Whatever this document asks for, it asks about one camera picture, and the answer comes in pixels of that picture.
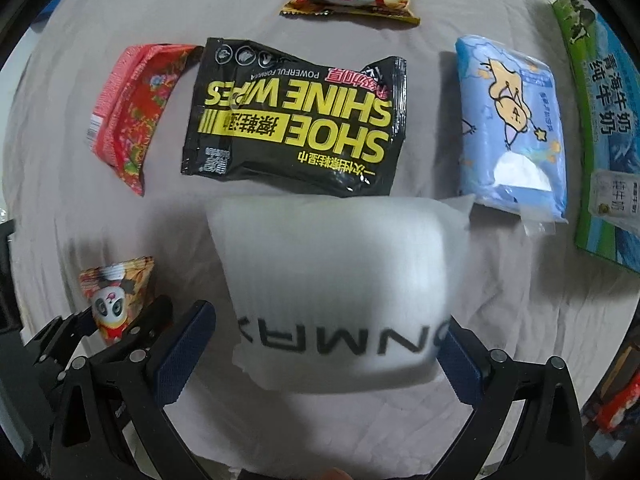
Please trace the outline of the large panda snack bag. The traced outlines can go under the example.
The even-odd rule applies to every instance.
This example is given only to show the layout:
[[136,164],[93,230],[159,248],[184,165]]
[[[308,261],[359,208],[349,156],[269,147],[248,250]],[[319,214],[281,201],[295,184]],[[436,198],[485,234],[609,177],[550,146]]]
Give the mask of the large panda snack bag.
[[109,346],[122,338],[150,298],[152,257],[140,257],[79,274],[82,293],[91,307],[96,327]]

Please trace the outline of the black shoe shine wipes pack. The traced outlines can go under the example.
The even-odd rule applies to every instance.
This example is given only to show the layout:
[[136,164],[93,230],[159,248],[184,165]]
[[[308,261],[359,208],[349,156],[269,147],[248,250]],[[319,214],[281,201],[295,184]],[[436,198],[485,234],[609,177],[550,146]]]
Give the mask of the black shoe shine wipes pack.
[[407,128],[407,62],[362,70],[250,40],[210,38],[193,87],[181,171],[291,180],[334,196],[386,196]]

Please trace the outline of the red floral snack packet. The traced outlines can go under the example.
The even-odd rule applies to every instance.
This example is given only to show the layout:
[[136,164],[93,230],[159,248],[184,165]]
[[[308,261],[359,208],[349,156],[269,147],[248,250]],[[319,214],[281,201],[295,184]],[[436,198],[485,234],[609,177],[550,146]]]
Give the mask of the red floral snack packet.
[[143,164],[171,93],[200,62],[202,46],[135,44],[122,51],[94,104],[90,150],[134,194],[144,194]]

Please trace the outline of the white packaged sock bag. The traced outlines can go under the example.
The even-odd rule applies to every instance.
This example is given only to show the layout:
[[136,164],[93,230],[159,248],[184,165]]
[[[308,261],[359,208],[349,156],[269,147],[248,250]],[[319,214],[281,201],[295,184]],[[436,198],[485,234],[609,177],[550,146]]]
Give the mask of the white packaged sock bag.
[[469,196],[232,196],[209,207],[239,343],[260,388],[422,385],[470,246]]

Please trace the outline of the blue cartoon tissue pack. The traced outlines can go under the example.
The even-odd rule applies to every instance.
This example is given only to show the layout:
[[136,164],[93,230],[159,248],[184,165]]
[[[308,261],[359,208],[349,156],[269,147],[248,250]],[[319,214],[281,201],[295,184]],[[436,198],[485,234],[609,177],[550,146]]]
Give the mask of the blue cartoon tissue pack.
[[567,178],[555,80],[544,62],[482,36],[456,41],[460,193],[544,230],[564,223]]

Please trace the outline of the milk carton cardboard box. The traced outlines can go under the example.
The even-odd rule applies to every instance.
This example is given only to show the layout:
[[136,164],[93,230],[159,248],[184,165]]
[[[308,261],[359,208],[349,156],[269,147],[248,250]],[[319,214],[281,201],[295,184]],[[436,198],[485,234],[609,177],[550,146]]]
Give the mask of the milk carton cardboard box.
[[639,271],[639,71],[588,0],[552,4],[582,127],[578,248]]

